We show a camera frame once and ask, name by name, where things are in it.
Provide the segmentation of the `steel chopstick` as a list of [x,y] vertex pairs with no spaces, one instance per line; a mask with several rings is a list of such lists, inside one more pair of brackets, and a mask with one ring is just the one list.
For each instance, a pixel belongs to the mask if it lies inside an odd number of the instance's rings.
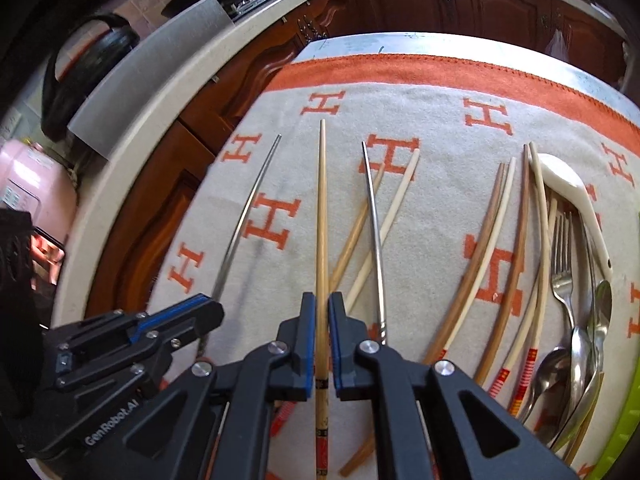
[[279,147],[282,136],[277,134],[274,138],[270,149],[265,157],[265,160],[262,162],[262,166],[258,173],[256,174],[255,180],[248,191],[246,196],[245,203],[240,211],[239,217],[236,219],[236,223],[234,229],[229,237],[228,244],[226,246],[226,251],[224,252],[224,256],[221,259],[220,265],[218,266],[217,273],[215,275],[215,281],[212,284],[209,284],[204,292],[209,298],[212,298],[214,301],[221,302],[222,294],[224,293],[224,288],[226,287],[228,276],[232,267],[232,263],[238,250],[240,239],[242,237],[243,230],[247,224],[248,215],[250,214],[250,208],[252,208],[254,199],[257,196],[257,193],[262,185],[262,181],[271,165],[274,154]]
[[360,143],[364,175],[367,182],[369,217],[372,242],[372,268],[375,276],[376,325],[378,326],[378,343],[387,344],[386,301],[382,260],[382,243],[380,226],[378,225],[378,208],[376,208],[375,190],[371,174],[370,159],[366,142]]

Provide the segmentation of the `bamboo chopstick red end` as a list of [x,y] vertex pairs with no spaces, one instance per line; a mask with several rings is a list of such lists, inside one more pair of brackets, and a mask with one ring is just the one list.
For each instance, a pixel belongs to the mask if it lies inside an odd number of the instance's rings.
[[325,479],[329,468],[329,234],[328,182],[326,182],[326,121],[320,120],[317,179],[316,245],[316,478]]

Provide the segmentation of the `pale cream chopstick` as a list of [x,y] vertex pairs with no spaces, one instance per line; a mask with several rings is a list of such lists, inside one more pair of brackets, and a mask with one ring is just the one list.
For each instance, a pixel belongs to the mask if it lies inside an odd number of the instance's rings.
[[[404,201],[405,195],[408,191],[408,187],[413,178],[414,172],[416,171],[416,166],[418,166],[418,161],[420,158],[420,150],[415,150],[411,158],[409,160],[408,166],[402,176],[400,181],[400,185],[394,195],[392,202],[390,203],[390,209],[387,211],[387,214],[382,222],[382,226],[380,227],[380,240],[381,244],[384,244],[386,241],[386,237],[392,228],[398,211],[401,207],[402,202]],[[352,284],[352,288],[349,289],[349,292],[345,299],[345,309],[347,313],[352,312],[352,308],[356,304],[356,301],[360,295],[360,292],[363,289],[364,284],[369,277],[369,274],[372,272],[374,267],[373,264],[373,256],[372,254],[367,255],[366,260],[362,264],[356,278],[354,284]]]

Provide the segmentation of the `cream chopstick red band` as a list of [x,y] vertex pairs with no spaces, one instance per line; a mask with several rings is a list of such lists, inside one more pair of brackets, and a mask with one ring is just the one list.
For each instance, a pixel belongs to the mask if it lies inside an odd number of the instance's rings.
[[497,204],[497,210],[494,214],[494,218],[492,218],[490,224],[490,230],[487,237],[487,240],[484,244],[477,243],[476,247],[480,248],[480,261],[473,266],[472,278],[473,281],[471,285],[468,286],[468,290],[463,295],[463,302],[460,313],[456,318],[456,322],[454,323],[454,327],[450,330],[447,339],[445,340],[444,345],[442,346],[442,351],[439,353],[439,359],[443,359],[454,342],[454,338],[456,338],[458,331],[462,327],[466,316],[469,313],[471,304],[474,301],[474,298],[477,294],[477,291],[480,289],[480,284],[484,280],[484,276],[486,274],[487,268],[489,266],[489,261],[492,256],[492,252],[495,249],[497,238],[500,234],[503,218],[506,214],[506,206],[508,206],[509,198],[511,195],[514,174],[515,174],[515,158],[512,157],[509,166],[502,167],[502,182],[500,188],[499,201]]

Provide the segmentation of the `tan bamboo chopstick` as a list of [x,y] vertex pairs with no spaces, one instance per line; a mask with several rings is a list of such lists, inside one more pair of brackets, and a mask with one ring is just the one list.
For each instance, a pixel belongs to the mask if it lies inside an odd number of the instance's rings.
[[345,271],[349,265],[349,261],[352,258],[359,237],[361,235],[364,222],[367,220],[369,214],[369,200],[365,198],[360,206],[359,212],[356,215],[356,219],[352,224],[352,228],[349,231],[347,240],[343,246],[343,249],[338,257],[336,266],[331,274],[329,286],[330,292],[336,292],[338,286],[340,286]]

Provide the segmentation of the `brown wooden chopstick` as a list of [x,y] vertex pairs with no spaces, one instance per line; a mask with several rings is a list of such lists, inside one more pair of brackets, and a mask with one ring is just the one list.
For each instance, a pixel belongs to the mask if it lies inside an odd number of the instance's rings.
[[480,235],[477,237],[474,252],[472,252],[470,262],[466,267],[465,274],[460,282],[456,296],[454,296],[454,301],[450,304],[442,324],[440,324],[436,335],[432,338],[432,342],[425,353],[423,359],[424,364],[432,364],[442,356],[442,349],[445,347],[447,338],[451,335],[454,330],[454,326],[456,326],[457,320],[460,318],[465,299],[469,295],[478,270],[480,270],[480,260],[482,260],[482,257],[484,256],[484,251],[488,244],[492,226],[494,225],[497,217],[504,180],[506,180],[506,164],[502,162],[496,173],[494,188],[492,189],[491,198],[486,210],[482,228],[480,229]]

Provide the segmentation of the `dark brown chopstick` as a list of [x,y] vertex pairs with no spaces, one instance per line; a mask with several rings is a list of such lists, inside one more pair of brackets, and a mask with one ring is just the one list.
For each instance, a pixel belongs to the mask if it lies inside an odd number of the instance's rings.
[[524,270],[524,257],[526,247],[527,225],[528,225],[528,207],[530,193],[530,174],[529,174],[529,147],[527,144],[523,148],[522,156],[522,178],[521,178],[521,194],[520,206],[518,206],[518,228],[516,229],[516,237],[514,243],[513,257],[511,261],[508,280],[506,281],[506,290],[502,296],[500,310],[496,317],[494,327],[492,328],[488,343],[480,364],[478,364],[474,375],[474,382],[477,385],[484,385],[485,379],[490,372],[492,364],[494,364],[497,352],[500,348],[506,324],[508,324],[509,316],[512,309],[513,300],[518,290],[518,281]]

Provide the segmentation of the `light chopstick red stripes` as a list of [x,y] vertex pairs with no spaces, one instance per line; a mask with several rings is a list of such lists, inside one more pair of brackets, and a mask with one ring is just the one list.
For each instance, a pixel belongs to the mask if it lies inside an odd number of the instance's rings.
[[529,151],[530,164],[533,167],[537,192],[540,256],[536,277],[536,304],[533,310],[532,320],[529,323],[528,332],[526,333],[526,341],[528,343],[526,359],[520,379],[518,380],[518,388],[514,390],[514,396],[509,406],[510,414],[515,417],[518,417],[521,409],[524,408],[525,395],[533,382],[534,368],[538,358],[542,326],[544,326],[544,315],[546,314],[547,307],[551,252],[547,195],[544,190],[544,178],[542,177],[538,150],[534,142],[529,143]]

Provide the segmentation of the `steel spoon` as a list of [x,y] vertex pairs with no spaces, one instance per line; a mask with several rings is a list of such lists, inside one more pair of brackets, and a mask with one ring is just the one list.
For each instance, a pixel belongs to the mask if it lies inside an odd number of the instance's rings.
[[532,414],[537,400],[568,373],[570,368],[570,350],[563,347],[554,348],[541,361],[535,377],[530,385],[527,401],[524,403],[518,420],[524,424]]
[[551,451],[559,451],[564,445],[574,439],[578,429],[596,405],[604,377],[604,341],[608,334],[612,315],[612,287],[608,280],[603,280],[596,288],[594,296],[594,311],[596,325],[593,332],[593,348],[596,352],[596,369],[588,382],[577,408],[563,426],[559,435],[551,445]]

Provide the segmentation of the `pink appliance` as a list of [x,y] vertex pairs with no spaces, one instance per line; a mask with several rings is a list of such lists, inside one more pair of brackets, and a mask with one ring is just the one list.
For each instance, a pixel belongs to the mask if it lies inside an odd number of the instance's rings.
[[66,169],[39,146],[9,140],[1,148],[1,206],[32,215],[32,224],[67,243],[77,194]]

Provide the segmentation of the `beige orange H blanket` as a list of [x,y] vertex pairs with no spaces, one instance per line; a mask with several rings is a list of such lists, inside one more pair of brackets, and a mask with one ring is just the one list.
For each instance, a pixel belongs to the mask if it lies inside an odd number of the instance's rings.
[[639,126],[591,96],[510,68],[431,55],[312,58],[285,67],[231,133],[191,203],[150,298],[158,311],[214,288],[252,204],[222,294],[218,364],[271,337],[314,288],[317,158],[328,160],[337,259],[380,174],[397,205],[383,247],[390,344],[424,356],[472,258],[500,166],[528,144],[585,182],[613,266],[604,383],[574,468],[600,479],[639,359]]

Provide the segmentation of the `steel range hood panel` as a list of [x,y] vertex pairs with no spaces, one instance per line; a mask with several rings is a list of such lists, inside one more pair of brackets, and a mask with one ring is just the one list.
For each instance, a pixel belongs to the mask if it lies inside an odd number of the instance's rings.
[[217,0],[201,0],[142,40],[96,88],[68,131],[108,159],[120,138],[178,69],[232,24]]

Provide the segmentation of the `steel fork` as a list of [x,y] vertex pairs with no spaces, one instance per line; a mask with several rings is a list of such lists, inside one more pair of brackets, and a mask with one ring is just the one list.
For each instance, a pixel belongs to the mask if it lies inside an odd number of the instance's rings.
[[588,339],[576,322],[573,310],[573,226],[572,216],[561,212],[555,220],[551,260],[551,289],[562,304],[570,328],[570,382],[568,408],[573,411],[582,398],[587,382]]

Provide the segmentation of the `green plastic tray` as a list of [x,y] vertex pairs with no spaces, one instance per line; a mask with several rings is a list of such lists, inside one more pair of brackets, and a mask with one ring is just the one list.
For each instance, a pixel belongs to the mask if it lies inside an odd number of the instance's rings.
[[634,432],[639,426],[639,389],[632,388],[629,396],[624,404],[622,414],[618,420],[616,427],[605,445],[605,449],[599,458],[597,465],[594,466],[587,479],[603,479],[604,476],[612,469],[616,460],[623,454],[623,450],[631,441]]

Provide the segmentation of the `white ceramic spoon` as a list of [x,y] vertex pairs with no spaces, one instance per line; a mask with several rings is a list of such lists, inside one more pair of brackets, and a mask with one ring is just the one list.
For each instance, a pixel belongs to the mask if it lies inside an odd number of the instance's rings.
[[610,253],[606,247],[602,230],[599,226],[589,194],[584,181],[578,173],[564,160],[551,154],[539,153],[538,162],[541,169],[544,184],[551,188],[564,200],[571,203],[579,212],[582,223],[587,228],[588,234],[594,244],[594,252],[603,277],[612,281],[613,265]]

